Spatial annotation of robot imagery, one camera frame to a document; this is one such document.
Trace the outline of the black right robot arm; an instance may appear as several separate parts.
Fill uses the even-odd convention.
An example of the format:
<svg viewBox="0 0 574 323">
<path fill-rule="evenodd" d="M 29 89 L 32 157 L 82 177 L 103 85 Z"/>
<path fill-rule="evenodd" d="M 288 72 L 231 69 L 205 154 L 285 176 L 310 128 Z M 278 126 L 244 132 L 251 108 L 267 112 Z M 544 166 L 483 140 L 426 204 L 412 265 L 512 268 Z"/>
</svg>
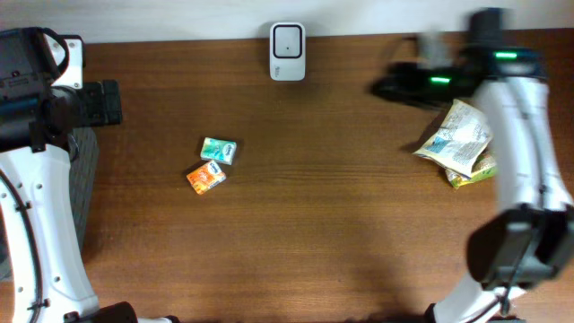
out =
<svg viewBox="0 0 574 323">
<path fill-rule="evenodd" d="M 573 200 L 552 144 L 543 61 L 506 39 L 503 17 L 494 7 L 472 13 L 454 62 L 443 60 L 439 42 L 423 43 L 424 65 L 394 63 L 371 88 L 419 107 L 467 98 L 493 133 L 498 213 L 469 237 L 467 274 L 429 306 L 426 322 L 507 322 L 512 301 L 556 278 L 573 256 Z"/>
</svg>

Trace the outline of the cream snack bag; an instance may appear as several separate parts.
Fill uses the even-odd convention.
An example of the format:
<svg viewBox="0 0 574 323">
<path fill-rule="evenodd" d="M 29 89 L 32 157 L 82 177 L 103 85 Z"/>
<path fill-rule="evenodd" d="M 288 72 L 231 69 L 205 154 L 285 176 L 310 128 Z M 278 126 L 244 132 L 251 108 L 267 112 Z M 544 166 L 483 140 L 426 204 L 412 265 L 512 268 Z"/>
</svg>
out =
<svg viewBox="0 0 574 323">
<path fill-rule="evenodd" d="M 471 178 L 475 162 L 491 140 L 485 114 L 461 100 L 453 100 L 439 129 L 413 154 Z"/>
</svg>

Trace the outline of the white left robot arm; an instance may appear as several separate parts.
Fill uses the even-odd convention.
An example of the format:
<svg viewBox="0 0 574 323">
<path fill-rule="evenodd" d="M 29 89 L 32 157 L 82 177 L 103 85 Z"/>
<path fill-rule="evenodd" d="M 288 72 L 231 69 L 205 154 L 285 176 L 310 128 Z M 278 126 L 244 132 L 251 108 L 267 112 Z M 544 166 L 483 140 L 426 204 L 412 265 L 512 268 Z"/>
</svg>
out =
<svg viewBox="0 0 574 323">
<path fill-rule="evenodd" d="M 122 121 L 116 81 L 83 81 L 83 40 L 49 28 L 1 34 L 1 215 L 16 322 L 135 322 L 101 307 L 86 274 L 70 197 L 70 144 L 80 127 Z"/>
</svg>

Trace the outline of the green tea carton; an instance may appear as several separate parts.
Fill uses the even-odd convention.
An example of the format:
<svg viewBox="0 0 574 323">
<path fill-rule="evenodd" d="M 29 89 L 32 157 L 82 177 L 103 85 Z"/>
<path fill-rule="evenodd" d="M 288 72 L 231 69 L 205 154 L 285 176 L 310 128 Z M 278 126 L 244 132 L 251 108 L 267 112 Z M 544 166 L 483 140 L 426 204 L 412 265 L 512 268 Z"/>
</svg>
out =
<svg viewBox="0 0 574 323">
<path fill-rule="evenodd" d="M 459 189 L 463 186 L 492 178 L 497 174 L 497 171 L 498 168 L 494 156 L 488 149 L 486 149 L 477 157 L 473 165 L 470 178 L 452 170 L 445 170 L 445 173 L 450 185 L 454 189 Z"/>
</svg>

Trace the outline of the orange Kleenex tissue pack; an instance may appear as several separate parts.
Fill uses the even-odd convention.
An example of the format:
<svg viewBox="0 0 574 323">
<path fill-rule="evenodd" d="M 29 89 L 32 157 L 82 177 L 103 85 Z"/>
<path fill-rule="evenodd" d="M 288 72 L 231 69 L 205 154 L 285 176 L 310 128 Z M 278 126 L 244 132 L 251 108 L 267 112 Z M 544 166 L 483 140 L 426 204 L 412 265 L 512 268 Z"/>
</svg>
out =
<svg viewBox="0 0 574 323">
<path fill-rule="evenodd" d="M 187 174 L 187 181 L 198 195 L 202 195 L 227 179 L 216 161 L 204 165 Z"/>
</svg>

